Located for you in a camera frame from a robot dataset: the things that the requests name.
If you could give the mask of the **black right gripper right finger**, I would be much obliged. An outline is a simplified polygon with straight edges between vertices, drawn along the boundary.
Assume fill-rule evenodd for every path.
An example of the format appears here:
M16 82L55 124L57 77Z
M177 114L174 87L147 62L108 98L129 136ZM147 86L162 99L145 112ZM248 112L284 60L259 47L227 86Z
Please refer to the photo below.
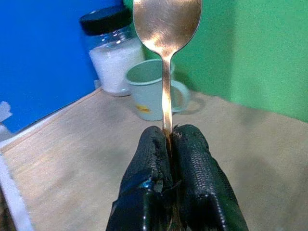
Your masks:
M192 231L248 231L230 182L194 125L175 127L173 153L180 184L180 218Z

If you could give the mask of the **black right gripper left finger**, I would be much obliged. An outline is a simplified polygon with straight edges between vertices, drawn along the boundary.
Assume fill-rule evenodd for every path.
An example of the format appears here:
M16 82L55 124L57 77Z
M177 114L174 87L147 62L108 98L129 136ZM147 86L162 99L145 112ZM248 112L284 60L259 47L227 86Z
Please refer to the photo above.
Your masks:
M150 126L123 175L106 231L167 231L172 187L166 137L159 127Z

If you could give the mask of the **silver metal spoon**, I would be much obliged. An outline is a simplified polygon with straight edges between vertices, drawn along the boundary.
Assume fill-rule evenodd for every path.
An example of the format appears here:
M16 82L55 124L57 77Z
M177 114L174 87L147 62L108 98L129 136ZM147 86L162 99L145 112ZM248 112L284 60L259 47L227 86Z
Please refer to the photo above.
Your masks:
M195 35L203 0L133 0L133 22L142 44L162 60L162 130L173 180L177 180L172 153L171 59Z

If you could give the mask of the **pale green enamel mug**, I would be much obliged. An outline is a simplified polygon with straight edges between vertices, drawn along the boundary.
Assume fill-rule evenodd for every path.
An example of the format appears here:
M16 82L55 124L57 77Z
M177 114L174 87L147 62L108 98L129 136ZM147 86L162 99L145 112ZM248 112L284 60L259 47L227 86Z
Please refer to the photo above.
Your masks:
M133 109L143 120L162 120L162 61L150 59L134 65L126 74ZM171 80L172 112L184 111L190 92L181 82Z

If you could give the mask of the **glass jar with black lid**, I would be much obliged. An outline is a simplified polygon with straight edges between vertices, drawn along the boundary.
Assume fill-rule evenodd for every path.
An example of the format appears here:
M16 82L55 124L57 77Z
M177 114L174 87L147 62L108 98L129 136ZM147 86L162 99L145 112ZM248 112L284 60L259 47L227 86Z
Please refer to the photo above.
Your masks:
M79 23L102 89L117 97L130 95L126 74L145 60L130 9L121 5L92 11Z

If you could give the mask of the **white crumpled paper piece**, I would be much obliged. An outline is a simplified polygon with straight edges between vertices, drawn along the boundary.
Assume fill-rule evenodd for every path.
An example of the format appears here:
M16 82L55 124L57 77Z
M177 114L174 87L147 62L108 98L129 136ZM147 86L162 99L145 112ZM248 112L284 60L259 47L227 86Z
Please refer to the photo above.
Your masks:
M11 112L11 106L6 101L0 102L0 123L7 118L11 117L13 114Z

